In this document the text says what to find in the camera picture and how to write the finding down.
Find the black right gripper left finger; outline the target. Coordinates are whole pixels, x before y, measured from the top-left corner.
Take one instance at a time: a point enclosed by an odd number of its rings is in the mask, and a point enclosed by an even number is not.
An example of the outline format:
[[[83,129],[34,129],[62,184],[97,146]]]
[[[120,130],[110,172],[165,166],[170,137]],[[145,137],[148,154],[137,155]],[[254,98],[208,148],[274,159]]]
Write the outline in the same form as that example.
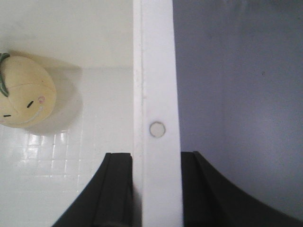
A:
[[[133,226],[133,160],[106,153],[100,167],[55,227]]]

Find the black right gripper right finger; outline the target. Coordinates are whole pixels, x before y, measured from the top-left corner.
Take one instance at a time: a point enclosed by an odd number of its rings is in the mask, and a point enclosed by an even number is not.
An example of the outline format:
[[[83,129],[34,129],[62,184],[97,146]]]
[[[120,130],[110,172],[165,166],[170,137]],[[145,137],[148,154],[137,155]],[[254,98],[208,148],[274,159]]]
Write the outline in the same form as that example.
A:
[[[219,173],[199,152],[181,153],[186,227],[301,227],[250,196]]]

